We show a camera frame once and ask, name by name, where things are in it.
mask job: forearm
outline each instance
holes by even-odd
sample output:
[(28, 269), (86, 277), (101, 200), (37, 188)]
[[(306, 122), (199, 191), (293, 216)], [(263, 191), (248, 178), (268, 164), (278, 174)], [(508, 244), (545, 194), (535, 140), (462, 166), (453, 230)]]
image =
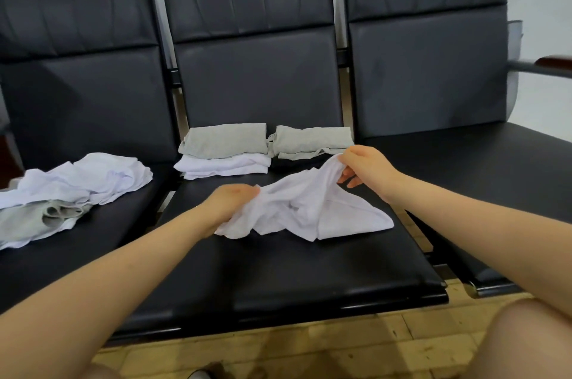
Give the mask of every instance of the forearm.
[(4, 313), (3, 377), (78, 376), (111, 333), (209, 230), (200, 209), (190, 210)]
[(395, 204), (572, 317), (572, 225), (410, 177), (398, 191)]

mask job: chair backrest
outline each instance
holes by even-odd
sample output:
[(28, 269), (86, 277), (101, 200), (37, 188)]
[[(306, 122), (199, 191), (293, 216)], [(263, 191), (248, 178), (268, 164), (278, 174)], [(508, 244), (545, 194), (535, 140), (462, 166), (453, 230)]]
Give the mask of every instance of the chair backrest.
[(332, 0), (165, 0), (190, 127), (341, 126)]
[(346, 0), (359, 139), (506, 120), (507, 0)]
[(153, 0), (0, 0), (0, 79), (26, 168), (177, 157)]

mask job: person's left arm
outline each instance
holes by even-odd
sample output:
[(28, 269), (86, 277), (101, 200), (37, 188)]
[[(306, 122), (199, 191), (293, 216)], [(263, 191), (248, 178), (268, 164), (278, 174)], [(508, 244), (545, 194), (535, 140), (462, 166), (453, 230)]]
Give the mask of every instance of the person's left arm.
[(78, 377), (123, 320), (200, 239), (259, 189), (218, 188), (204, 203), (50, 284), (0, 316), (6, 378)]

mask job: person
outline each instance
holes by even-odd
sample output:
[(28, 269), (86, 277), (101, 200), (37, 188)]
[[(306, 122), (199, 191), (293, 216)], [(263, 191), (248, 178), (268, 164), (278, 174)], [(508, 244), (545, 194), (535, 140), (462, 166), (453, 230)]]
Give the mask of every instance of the person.
[[(347, 165), (340, 183), (365, 183), (536, 296), (499, 312), (463, 379), (572, 376), (572, 225), (414, 179), (372, 147), (352, 146), (339, 158)], [(96, 351), (196, 242), (258, 192), (248, 185), (222, 186), (196, 208), (5, 312), (2, 377), (118, 377), (90, 364)]]

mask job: black chair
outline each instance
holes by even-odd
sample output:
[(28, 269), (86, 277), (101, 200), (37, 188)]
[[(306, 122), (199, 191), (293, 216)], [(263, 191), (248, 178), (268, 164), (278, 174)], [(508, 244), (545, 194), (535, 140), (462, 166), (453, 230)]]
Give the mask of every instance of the black chair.
[[(572, 222), (572, 144), (506, 122), (507, 72), (549, 73), (507, 60), (506, 3), (346, 0), (355, 133), (404, 173)], [(416, 222), (474, 296), (519, 290)]]
[[(332, 0), (165, 0), (189, 125), (341, 126)], [(159, 224), (225, 183), (177, 190)], [(447, 302), (443, 280), (389, 206), (395, 228), (310, 243), (288, 232), (199, 242), (114, 335), (168, 339)]]
[(179, 140), (159, 40), (153, 0), (0, 0), (2, 92), (25, 168), (107, 152), (153, 171), (74, 229), (1, 251), (0, 312), (154, 224)]

